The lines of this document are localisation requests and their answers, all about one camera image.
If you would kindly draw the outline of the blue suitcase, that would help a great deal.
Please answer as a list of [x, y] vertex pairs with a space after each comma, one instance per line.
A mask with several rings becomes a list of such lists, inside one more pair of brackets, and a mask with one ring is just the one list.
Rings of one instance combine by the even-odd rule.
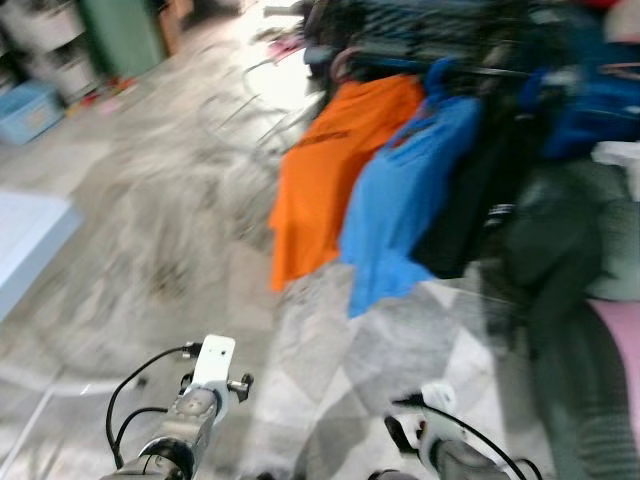
[[640, 82], [602, 76], [599, 65], [639, 61], [640, 46], [609, 40], [605, 17], [572, 1], [553, 6], [549, 40], [558, 41], [567, 63], [556, 74], [564, 100], [552, 115], [541, 155], [589, 154], [603, 141], [640, 141]]

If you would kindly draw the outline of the white folding table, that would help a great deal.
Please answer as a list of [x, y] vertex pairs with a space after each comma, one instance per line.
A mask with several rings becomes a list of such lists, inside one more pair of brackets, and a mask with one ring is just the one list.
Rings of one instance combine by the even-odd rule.
[[82, 221], [65, 198], [0, 189], [0, 324]]

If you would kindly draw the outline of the pink clothes hanger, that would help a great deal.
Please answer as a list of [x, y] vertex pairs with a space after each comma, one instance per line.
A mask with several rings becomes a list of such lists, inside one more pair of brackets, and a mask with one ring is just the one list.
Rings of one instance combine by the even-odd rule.
[[639, 61], [621, 61], [621, 63], [602, 64], [598, 67], [602, 76], [623, 79], [623, 81], [640, 82]]

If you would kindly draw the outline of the light blue shirt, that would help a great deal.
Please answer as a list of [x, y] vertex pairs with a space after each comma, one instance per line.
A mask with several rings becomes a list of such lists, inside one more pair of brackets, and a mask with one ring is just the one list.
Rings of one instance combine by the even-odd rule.
[[340, 261], [353, 269], [349, 317], [433, 278], [410, 253], [443, 209], [454, 165], [481, 123], [481, 100], [431, 97], [362, 169], [339, 238]]

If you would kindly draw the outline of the dark green sofa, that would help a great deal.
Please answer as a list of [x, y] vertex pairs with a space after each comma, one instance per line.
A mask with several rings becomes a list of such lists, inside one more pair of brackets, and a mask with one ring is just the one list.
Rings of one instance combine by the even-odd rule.
[[521, 298], [532, 396], [557, 480], [640, 480], [620, 355], [588, 301], [603, 273], [600, 219], [627, 197], [618, 166], [539, 166], [500, 243], [503, 273]]

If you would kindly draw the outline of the black garment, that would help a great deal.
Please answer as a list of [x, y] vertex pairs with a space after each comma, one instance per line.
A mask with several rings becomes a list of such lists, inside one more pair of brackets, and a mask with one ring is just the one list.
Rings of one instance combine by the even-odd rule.
[[410, 250], [410, 260], [440, 279], [461, 278], [513, 209], [547, 134], [540, 111], [513, 101], [485, 111], [472, 145], [453, 166], [445, 202]]

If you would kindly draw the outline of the green cabinet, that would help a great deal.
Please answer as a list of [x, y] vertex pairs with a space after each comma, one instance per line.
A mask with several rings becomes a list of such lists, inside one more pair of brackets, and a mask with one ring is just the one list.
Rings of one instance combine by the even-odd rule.
[[151, 0], [78, 0], [93, 51], [110, 76], [133, 78], [166, 58]]

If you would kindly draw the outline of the orange shirt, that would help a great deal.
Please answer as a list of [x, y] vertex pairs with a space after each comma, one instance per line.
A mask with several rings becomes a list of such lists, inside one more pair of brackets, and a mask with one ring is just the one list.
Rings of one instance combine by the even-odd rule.
[[268, 223], [274, 234], [274, 291], [337, 259], [358, 175], [424, 100], [416, 76], [343, 84], [284, 155]]

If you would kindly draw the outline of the pink cushion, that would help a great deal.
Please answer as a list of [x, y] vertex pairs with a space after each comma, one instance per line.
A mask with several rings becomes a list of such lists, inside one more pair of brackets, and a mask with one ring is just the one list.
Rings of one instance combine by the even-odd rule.
[[620, 355], [627, 388], [628, 420], [632, 436], [640, 443], [640, 303], [590, 300]]

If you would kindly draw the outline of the light blue plastic basket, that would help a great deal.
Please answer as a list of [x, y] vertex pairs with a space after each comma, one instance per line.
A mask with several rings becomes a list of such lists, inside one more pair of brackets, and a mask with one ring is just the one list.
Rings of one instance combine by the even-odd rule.
[[26, 82], [0, 93], [0, 145], [27, 145], [65, 116], [51, 84]]

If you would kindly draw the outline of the white storage cart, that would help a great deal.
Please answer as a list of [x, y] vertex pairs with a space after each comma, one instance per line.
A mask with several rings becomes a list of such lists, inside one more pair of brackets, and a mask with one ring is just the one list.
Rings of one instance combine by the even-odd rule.
[[27, 52], [22, 64], [33, 78], [50, 84], [68, 102], [82, 100], [101, 84], [90, 54], [77, 42], [46, 52]]
[[0, 0], [0, 27], [27, 52], [50, 52], [84, 32], [74, 0]]

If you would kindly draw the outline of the black metal clothes rack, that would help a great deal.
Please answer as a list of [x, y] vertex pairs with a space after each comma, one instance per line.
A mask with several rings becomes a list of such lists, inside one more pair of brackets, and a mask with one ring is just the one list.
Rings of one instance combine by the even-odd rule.
[[307, 0], [303, 64], [333, 91], [385, 76], [425, 76], [449, 58], [458, 91], [515, 87], [576, 64], [566, 0]]

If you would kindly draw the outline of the white cloth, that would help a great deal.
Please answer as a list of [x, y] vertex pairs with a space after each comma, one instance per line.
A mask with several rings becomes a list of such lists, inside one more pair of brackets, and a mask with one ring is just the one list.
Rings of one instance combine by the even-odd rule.
[[596, 143], [591, 151], [594, 163], [621, 166], [632, 169], [640, 160], [639, 142], [603, 141]]

